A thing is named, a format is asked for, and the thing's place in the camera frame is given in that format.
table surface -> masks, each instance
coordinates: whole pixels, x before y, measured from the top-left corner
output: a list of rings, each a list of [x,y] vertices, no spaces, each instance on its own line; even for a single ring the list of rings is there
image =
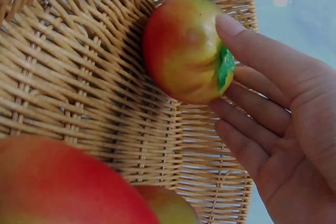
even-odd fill
[[[336,0],[255,1],[261,34],[336,68]],[[254,187],[247,224],[272,223]]]

wicker weave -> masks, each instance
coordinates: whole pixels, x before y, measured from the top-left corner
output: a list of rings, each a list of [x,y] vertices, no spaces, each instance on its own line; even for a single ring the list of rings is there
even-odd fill
[[[135,184],[193,203],[204,223],[245,223],[252,183],[206,106],[147,76],[141,34],[163,0],[0,0],[0,137],[47,135]],[[256,31],[254,0],[213,0]]]

hand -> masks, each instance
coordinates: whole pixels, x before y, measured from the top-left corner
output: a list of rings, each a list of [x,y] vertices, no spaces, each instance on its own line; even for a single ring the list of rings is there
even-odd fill
[[[235,80],[210,107],[216,131],[255,181],[275,223],[336,223],[336,71],[223,15]]]

blurry fruit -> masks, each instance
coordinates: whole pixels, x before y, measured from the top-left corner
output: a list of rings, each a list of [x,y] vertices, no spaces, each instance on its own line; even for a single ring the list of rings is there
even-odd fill
[[[103,162],[60,141],[0,141],[1,224],[158,224],[139,193]]]
[[[135,186],[155,212],[160,224],[199,224],[192,206],[172,190],[160,186]]]
[[[143,56],[167,95],[208,104],[231,84],[234,58],[215,28],[222,13],[209,0],[166,0],[153,12],[143,33]]]

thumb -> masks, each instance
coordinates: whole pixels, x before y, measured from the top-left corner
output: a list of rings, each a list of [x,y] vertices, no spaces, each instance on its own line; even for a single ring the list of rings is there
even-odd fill
[[[270,79],[290,100],[310,88],[307,80],[324,71],[323,62],[249,31],[228,15],[217,17],[216,29],[237,60]]]

